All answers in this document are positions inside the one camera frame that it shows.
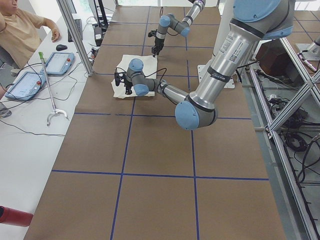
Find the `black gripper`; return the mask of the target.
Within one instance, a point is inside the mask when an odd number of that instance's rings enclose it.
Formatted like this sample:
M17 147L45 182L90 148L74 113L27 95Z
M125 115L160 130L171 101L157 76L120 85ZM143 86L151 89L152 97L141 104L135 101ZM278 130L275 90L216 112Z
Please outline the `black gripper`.
M124 86L125 86L125 95L131 95L133 93L132 87L133 84L130 81L124 81Z
M158 37L155 38L154 46L151 48L151 53L153 57L158 56L160 54L161 50L164 47L164 42L164 39Z

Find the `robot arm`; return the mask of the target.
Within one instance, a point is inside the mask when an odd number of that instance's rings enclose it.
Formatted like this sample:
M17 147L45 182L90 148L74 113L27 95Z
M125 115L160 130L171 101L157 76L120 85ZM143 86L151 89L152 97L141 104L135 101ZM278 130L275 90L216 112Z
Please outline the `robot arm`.
M179 21L172 13L162 15L159 19L158 27L148 33L148 37L155 37L154 46L151 48L152 56L158 56L163 50L165 38L168 34L168 29L174 30L178 35L187 37L190 33L190 26L193 24L198 14L205 8L205 0L190 0L192 3L191 9Z
M196 90L184 92L162 79L147 78L140 59L130 61L127 70L115 73L115 82L124 83L128 94L145 96L157 92L176 105L175 120L185 130L212 125L218 116L215 100L243 62L252 46L261 40L287 37L293 30L293 0L234 0L229 33L204 70Z

